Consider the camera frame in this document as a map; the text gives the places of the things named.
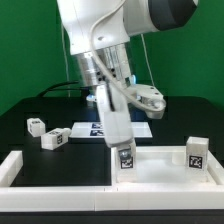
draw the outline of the white block with marker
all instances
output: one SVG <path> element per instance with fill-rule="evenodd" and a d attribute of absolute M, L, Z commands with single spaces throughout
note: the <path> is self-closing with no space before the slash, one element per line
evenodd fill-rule
<path fill-rule="evenodd" d="M 41 148 L 54 150 L 68 142 L 70 128 L 56 128 L 41 136 Z"/>

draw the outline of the green backdrop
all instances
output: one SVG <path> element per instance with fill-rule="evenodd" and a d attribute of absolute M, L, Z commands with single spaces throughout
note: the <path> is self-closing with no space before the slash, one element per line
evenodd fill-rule
<path fill-rule="evenodd" d="M 0 114 L 66 81 L 56 0 L 0 1 Z M 164 95 L 200 96 L 224 109 L 224 1 L 201 0 L 182 29 L 146 34 L 155 83 Z M 77 72 L 69 56 L 70 78 Z M 139 36 L 131 39 L 139 83 L 150 83 Z"/>

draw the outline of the black tabletop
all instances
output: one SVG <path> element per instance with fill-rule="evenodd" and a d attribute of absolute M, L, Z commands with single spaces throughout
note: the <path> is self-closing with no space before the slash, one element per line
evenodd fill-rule
<path fill-rule="evenodd" d="M 189 136 L 207 137 L 210 151 L 219 161 L 224 160 L 224 113 L 206 99 L 168 97 L 161 120 L 148 119 L 144 112 L 133 107 L 130 107 L 130 114 L 132 121 L 148 122 L 153 135 L 153 138 L 137 138 L 137 146 L 186 145 Z M 24 166 L 12 186 L 111 185 L 110 149 L 104 139 L 70 139 L 54 151 L 44 150 L 40 138 L 28 133 L 28 118 L 40 118 L 47 131 L 71 128 L 74 122 L 99 121 L 96 108 L 87 107 L 79 98 L 20 101 L 0 117 L 0 163 L 10 151 L 23 151 Z M 93 223 L 221 223 L 223 214 L 222 210 L 17 213 L 12 217 L 11 213 L 1 213 L 1 220 L 4 220 L 2 223 L 10 223 L 10 220 L 30 223 L 34 218 L 36 222 L 32 223 L 85 223 L 90 220 Z"/>

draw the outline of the white tray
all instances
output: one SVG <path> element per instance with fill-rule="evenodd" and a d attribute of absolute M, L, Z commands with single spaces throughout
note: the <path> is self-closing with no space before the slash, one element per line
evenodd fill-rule
<path fill-rule="evenodd" d="M 185 148 L 138 147 L 137 183 L 116 183 L 112 165 L 111 187 L 0 187 L 0 212 L 224 209 L 223 168 L 209 152 L 208 181 L 189 181 L 172 163 Z"/>

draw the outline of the black and white pattern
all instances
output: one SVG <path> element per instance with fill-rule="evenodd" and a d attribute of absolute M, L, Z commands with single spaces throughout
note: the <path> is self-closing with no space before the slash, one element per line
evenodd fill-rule
<path fill-rule="evenodd" d="M 131 168 L 133 168 L 133 157 L 131 157 L 131 159 L 121 161 L 121 169 Z"/>
<path fill-rule="evenodd" d="M 189 156 L 189 167 L 195 169 L 203 168 L 203 157 L 201 156 Z"/>
<path fill-rule="evenodd" d="M 103 126 L 101 123 L 93 123 L 92 129 L 103 129 Z"/>
<path fill-rule="evenodd" d="M 58 137 L 57 137 L 57 143 L 58 144 L 61 144 L 62 142 L 63 142 L 62 135 L 58 135 Z"/>
<path fill-rule="evenodd" d="M 40 121 L 32 121 L 32 124 L 40 124 Z"/>
<path fill-rule="evenodd" d="M 103 130 L 91 130 L 90 136 L 104 136 Z"/>
<path fill-rule="evenodd" d="M 58 132 L 58 131 L 52 131 L 49 133 L 49 135 L 58 135 L 58 134 L 60 134 L 60 132 Z"/>

